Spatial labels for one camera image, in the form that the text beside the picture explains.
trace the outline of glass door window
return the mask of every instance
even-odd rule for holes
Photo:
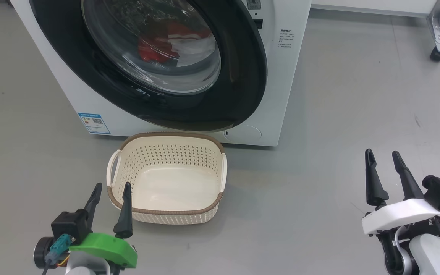
[[[98,47],[135,81],[170,94],[198,94],[220,73],[218,45],[185,0],[82,0]]]

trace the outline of cart wheel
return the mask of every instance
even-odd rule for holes
[[[437,50],[437,47],[434,47],[432,50],[431,59],[433,61],[440,61],[440,52]]]

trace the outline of white plastic basket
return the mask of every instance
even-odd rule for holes
[[[202,134],[136,134],[112,155],[106,177],[108,195],[118,209],[125,183],[131,183],[132,217],[137,221],[205,223],[222,199],[227,157],[218,141]]]

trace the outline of brown basket rim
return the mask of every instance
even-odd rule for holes
[[[133,141],[134,139],[139,139],[139,138],[145,138],[145,137],[149,137],[149,136],[184,136],[184,137],[188,137],[188,138],[197,138],[197,139],[207,139],[213,143],[215,143],[216,146],[218,146],[218,148],[220,149],[220,152],[223,154],[225,153],[222,144],[220,144],[220,142],[218,142],[216,139],[214,139],[211,136],[206,136],[204,134],[196,134],[196,133],[182,133],[182,132],[151,132],[151,133],[141,133],[141,134],[135,134],[133,136],[130,136],[128,139],[126,139],[121,147],[120,150],[123,150],[123,148],[129,144],[131,141]],[[118,207],[118,208],[122,208],[122,204],[120,202],[117,201],[117,199],[115,198],[115,196],[113,195],[113,188],[108,186],[108,196],[110,197],[110,200],[112,201],[112,203]],[[223,192],[218,193],[218,197],[217,199],[208,207],[204,208],[204,209],[200,209],[200,210],[188,210],[188,211],[163,211],[163,210],[150,210],[150,209],[140,209],[140,208],[134,208],[132,207],[131,211],[135,212],[135,213],[141,213],[141,214],[152,214],[152,215],[169,215],[169,216],[177,216],[177,215],[199,215],[199,214],[204,214],[210,210],[212,210],[213,208],[215,208],[220,200],[223,197]]]
[[[222,144],[211,136],[207,136],[205,134],[182,133],[182,132],[150,132],[150,133],[134,134],[133,136],[129,137],[122,143],[122,146],[120,146],[120,150],[123,150],[123,148],[125,148],[125,146],[134,139],[146,138],[149,136],[183,136],[186,138],[188,137],[188,138],[206,139],[208,141],[215,143],[215,145],[220,149],[220,153],[222,154],[225,153]]]

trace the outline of white washing machine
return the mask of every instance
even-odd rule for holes
[[[91,134],[276,146],[311,0],[11,0]]]

